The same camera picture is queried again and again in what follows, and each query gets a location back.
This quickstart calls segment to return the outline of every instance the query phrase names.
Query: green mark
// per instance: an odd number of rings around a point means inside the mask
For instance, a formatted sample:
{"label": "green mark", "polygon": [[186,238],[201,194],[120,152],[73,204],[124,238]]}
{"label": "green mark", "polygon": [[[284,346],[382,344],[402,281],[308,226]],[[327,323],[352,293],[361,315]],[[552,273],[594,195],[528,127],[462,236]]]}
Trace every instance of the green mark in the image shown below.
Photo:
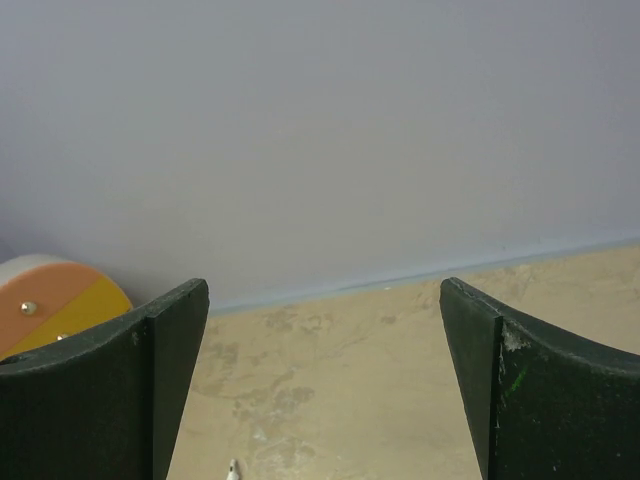
{"label": "green mark", "polygon": [[522,383],[522,380],[524,380],[524,376],[527,374],[527,367],[524,367],[522,369],[522,371],[520,372],[520,374],[518,375],[518,378],[516,378],[515,382],[513,382],[513,384],[511,385],[511,388],[509,390],[507,390],[507,393],[505,393],[505,398],[508,398],[509,395],[511,395],[513,392],[515,392],[518,387],[520,387],[520,384]]}

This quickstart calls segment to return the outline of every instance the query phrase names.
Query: plain wall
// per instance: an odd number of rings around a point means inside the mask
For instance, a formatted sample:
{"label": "plain wall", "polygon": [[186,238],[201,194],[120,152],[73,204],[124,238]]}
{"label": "plain wall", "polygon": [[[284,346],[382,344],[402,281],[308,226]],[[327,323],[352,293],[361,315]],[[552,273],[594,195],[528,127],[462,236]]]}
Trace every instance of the plain wall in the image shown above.
{"label": "plain wall", "polygon": [[0,3],[0,237],[229,307],[640,237],[640,2]]}

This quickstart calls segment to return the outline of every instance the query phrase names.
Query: yellow stripe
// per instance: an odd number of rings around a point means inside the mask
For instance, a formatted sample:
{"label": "yellow stripe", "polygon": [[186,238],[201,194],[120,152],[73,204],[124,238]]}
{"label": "yellow stripe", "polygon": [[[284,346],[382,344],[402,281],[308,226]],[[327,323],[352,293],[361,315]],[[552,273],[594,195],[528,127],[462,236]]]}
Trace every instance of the yellow stripe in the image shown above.
{"label": "yellow stripe", "polygon": [[109,278],[100,277],[33,332],[20,340],[3,357],[57,341],[58,335],[73,335],[111,320],[131,308],[131,302]]}

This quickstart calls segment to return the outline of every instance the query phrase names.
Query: round wooden toy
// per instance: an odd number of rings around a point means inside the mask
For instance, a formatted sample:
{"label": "round wooden toy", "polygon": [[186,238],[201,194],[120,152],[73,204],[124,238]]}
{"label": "round wooden toy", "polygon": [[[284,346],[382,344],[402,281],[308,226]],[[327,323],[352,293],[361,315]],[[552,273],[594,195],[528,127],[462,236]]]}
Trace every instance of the round wooden toy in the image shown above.
{"label": "round wooden toy", "polygon": [[0,360],[62,340],[132,308],[98,270],[52,255],[0,264]]}

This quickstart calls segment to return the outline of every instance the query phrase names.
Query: wall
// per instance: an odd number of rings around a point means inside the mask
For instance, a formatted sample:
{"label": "wall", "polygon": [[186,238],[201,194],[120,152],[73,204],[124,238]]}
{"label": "wall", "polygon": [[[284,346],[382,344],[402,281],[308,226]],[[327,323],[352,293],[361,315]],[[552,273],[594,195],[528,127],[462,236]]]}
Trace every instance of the wall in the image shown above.
{"label": "wall", "polygon": [[640,237],[640,2],[3,2],[0,236],[214,306]]}

